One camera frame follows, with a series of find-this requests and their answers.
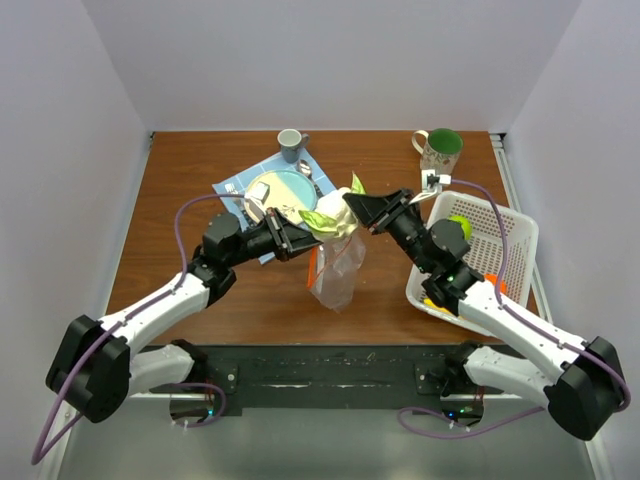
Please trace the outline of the toy cabbage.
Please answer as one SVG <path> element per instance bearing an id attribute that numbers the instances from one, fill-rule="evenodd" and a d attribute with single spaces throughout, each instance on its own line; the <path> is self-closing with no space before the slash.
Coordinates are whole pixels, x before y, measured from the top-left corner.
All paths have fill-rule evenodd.
<path id="1" fill-rule="evenodd" d="M 314 210 L 300 210 L 299 216 L 312 235 L 322 243 L 331 243 L 349 238 L 360 223 L 344 200 L 344 195 L 364 195 L 365 188 L 360 178 L 352 173 L 350 187 L 341 187 L 321 197 Z"/>

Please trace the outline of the clear zip top bag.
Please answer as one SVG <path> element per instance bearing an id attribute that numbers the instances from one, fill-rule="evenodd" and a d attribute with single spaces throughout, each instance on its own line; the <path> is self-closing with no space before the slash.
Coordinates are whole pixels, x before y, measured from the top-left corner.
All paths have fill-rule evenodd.
<path id="1" fill-rule="evenodd" d="M 311 251 L 307 289 L 325 308 L 340 312 L 352 301 L 366 247 L 357 233 Z"/>

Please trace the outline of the yellow banana bunch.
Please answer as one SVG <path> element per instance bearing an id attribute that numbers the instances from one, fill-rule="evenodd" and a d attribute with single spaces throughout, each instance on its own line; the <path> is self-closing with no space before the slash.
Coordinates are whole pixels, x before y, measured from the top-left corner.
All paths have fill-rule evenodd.
<path id="1" fill-rule="evenodd" d="M 431 308 L 431 309 L 435 309 L 436 311 L 439 311 L 439 312 L 441 312 L 441 313 L 447 313 L 447 314 L 450 314 L 450 311 L 449 311 L 449 310 L 447 310 L 447 309 L 446 309 L 446 308 L 444 308 L 444 307 L 439 307 L 439 306 L 435 305 L 435 304 L 433 303 L 433 301 L 432 301 L 431 299 L 429 299 L 429 298 L 424 298 L 424 299 L 423 299 L 423 303 L 424 303 L 427 307 L 429 307 L 429 308 Z"/>

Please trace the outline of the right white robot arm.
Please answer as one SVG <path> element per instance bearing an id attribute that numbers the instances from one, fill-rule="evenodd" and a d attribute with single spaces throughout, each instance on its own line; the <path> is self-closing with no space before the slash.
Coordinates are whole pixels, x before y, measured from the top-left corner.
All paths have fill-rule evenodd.
<path id="1" fill-rule="evenodd" d="M 517 353 L 464 347 L 445 369 L 448 386 L 459 393 L 478 385 L 518 395 L 572 436 L 592 439 L 630 404 L 616 348 L 602 337 L 587 341 L 559 329 L 504 297 L 497 282 L 465 262 L 466 228 L 452 219 L 425 226 L 410 196 L 401 189 L 386 197 L 347 193 L 343 199 L 365 228 L 389 234 L 426 274 L 422 287 L 436 306 L 478 324 Z"/>

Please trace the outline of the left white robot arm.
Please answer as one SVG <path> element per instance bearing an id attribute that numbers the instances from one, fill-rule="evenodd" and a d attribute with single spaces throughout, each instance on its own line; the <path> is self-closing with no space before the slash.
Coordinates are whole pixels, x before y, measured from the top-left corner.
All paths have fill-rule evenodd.
<path id="1" fill-rule="evenodd" d="M 130 307 L 94 320 L 74 319 L 45 384 L 89 421 L 115 413 L 130 395 L 131 362 L 151 340 L 220 300 L 236 281 L 235 266 L 272 253 L 286 262 L 319 245 L 305 228 L 270 209 L 242 229 L 231 213 L 215 215 L 183 272 Z"/>

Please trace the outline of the cream and blue plate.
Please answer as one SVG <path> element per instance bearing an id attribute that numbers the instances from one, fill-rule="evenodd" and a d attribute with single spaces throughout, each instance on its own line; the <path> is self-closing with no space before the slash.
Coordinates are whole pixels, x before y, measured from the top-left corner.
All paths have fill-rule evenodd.
<path id="1" fill-rule="evenodd" d="M 275 208 L 291 223 L 299 225 L 302 219 L 300 210 L 314 210 L 318 201 L 311 182 L 301 173 L 293 170 L 272 170 L 258 175 L 247 190 L 258 181 L 270 186 L 269 197 L 265 204 Z"/>

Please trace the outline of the metal spoon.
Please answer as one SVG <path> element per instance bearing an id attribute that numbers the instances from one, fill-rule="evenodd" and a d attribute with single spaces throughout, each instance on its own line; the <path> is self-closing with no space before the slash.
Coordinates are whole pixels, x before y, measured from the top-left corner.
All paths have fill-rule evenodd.
<path id="1" fill-rule="evenodd" d="M 314 187 L 316 197 L 320 199 L 323 196 L 323 193 L 320 187 L 318 186 L 318 184 L 316 183 L 316 181 L 313 179 L 313 171 L 312 171 L 311 165 L 306 160 L 299 159 L 297 162 L 296 168 L 299 173 L 301 173 L 304 177 L 306 177 L 311 182 L 311 184 Z"/>

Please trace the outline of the blue checked placemat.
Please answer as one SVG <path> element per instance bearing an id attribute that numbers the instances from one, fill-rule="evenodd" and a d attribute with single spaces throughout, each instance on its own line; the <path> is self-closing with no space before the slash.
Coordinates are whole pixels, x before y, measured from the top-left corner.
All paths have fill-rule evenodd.
<path id="1" fill-rule="evenodd" d="M 306 160 L 312 168 L 313 179 L 320 187 L 323 196 L 329 194 L 335 190 L 334 183 L 325 174 L 324 170 L 318 164 L 318 162 L 311 156 L 311 154 L 304 149 L 301 153 L 300 159 Z M 258 223 L 255 223 L 247 214 L 244 208 L 244 195 L 249 184 L 260 174 L 272 171 L 272 170 L 293 170 L 297 171 L 297 163 L 289 164 L 281 156 L 280 153 L 276 153 L 253 166 L 246 168 L 245 170 L 231 175 L 229 178 L 221 180 L 212 184 L 212 190 L 218 194 L 228 194 L 224 185 L 226 183 L 233 183 L 238 190 L 238 195 L 233 197 L 224 197 L 222 199 L 223 205 L 230 212 L 239 218 L 241 228 L 243 230 L 253 227 Z"/>

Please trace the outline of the metal fork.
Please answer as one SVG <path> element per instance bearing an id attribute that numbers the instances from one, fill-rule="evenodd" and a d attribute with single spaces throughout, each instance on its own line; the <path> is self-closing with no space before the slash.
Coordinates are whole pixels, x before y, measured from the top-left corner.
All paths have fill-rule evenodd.
<path id="1" fill-rule="evenodd" d="M 226 190 L 226 192 L 228 194 L 232 194 L 232 195 L 238 195 L 239 194 L 238 190 L 236 189 L 236 187 L 235 187 L 235 185 L 233 183 L 226 183 L 224 185 L 224 187 L 225 187 L 225 190 Z"/>

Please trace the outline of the floral mug green inside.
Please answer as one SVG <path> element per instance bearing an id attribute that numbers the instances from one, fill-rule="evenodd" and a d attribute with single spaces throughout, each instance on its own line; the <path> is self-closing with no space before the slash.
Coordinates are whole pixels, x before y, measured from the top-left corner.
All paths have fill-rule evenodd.
<path id="1" fill-rule="evenodd" d="M 420 169 L 451 175 L 464 147 L 461 135 L 448 128 L 417 130 L 411 143 L 420 154 Z"/>

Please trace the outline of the green apple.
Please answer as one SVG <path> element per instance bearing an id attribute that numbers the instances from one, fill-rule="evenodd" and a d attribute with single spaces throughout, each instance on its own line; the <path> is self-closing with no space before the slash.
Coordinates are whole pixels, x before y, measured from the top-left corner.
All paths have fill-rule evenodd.
<path id="1" fill-rule="evenodd" d="M 461 227 L 464 239 L 466 241 L 469 241 L 471 239 L 473 234 L 473 227 L 471 222 L 466 217 L 460 215 L 452 215 L 449 216 L 448 219 L 457 223 Z"/>

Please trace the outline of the small grey cup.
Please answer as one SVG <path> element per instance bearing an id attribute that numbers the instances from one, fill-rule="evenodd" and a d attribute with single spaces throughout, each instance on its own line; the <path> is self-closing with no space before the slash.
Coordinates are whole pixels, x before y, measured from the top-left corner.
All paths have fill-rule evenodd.
<path id="1" fill-rule="evenodd" d="M 289 164 L 296 163 L 300 158 L 300 152 L 310 140 L 308 133 L 296 129 L 284 129 L 277 135 L 282 158 Z"/>

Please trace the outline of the white perforated plastic basket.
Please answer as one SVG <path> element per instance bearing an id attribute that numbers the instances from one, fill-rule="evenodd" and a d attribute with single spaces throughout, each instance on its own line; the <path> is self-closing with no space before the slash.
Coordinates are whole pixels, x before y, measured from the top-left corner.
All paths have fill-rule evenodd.
<path id="1" fill-rule="evenodd" d="M 529 216 L 500 206 L 499 215 L 487 200 L 459 192 L 444 192 L 435 200 L 427 226 L 452 215 L 466 217 L 472 224 L 470 251 L 464 260 L 483 274 L 498 274 L 506 261 L 502 280 L 509 298 L 519 305 L 528 305 L 539 228 Z"/>

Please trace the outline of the orange fruit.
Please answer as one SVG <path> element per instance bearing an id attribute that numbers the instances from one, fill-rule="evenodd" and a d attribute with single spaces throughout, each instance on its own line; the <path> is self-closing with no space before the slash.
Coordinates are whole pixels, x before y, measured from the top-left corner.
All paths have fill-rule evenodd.
<path id="1" fill-rule="evenodd" d="M 499 291 L 501 294 L 506 294 L 507 293 L 507 285 L 505 283 L 504 280 L 499 280 L 498 276 L 496 274 L 485 274 L 484 278 L 489 281 L 493 286 L 495 286 L 496 284 L 499 285 Z"/>

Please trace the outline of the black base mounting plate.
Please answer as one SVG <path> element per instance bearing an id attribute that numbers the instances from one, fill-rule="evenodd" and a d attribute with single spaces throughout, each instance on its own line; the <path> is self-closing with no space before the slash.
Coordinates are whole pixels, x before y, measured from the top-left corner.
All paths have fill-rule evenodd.
<path id="1" fill-rule="evenodd" d="M 462 345 L 198 345 L 186 380 L 161 380 L 144 392 L 190 394 L 184 414 L 200 418 L 206 401 L 239 416 L 249 408 L 438 409 L 469 395 L 462 417 L 477 419 L 490 387 L 464 377 Z"/>

